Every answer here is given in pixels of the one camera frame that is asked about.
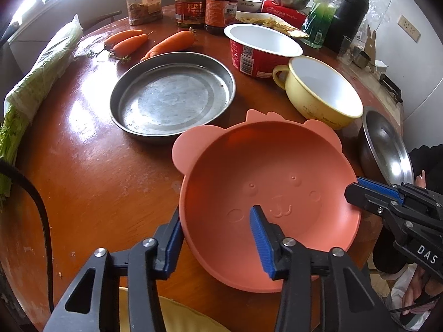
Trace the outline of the person's right hand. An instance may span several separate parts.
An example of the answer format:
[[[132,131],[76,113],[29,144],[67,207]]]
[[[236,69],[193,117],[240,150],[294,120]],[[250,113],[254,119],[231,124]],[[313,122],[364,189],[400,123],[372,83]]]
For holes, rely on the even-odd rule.
[[[414,304],[414,301],[420,297],[421,292],[426,292],[427,295],[433,297],[442,293],[442,284],[434,279],[429,279],[428,282],[424,282],[425,270],[421,267],[417,267],[408,288],[405,291],[405,295],[402,300],[402,307],[410,307]]]

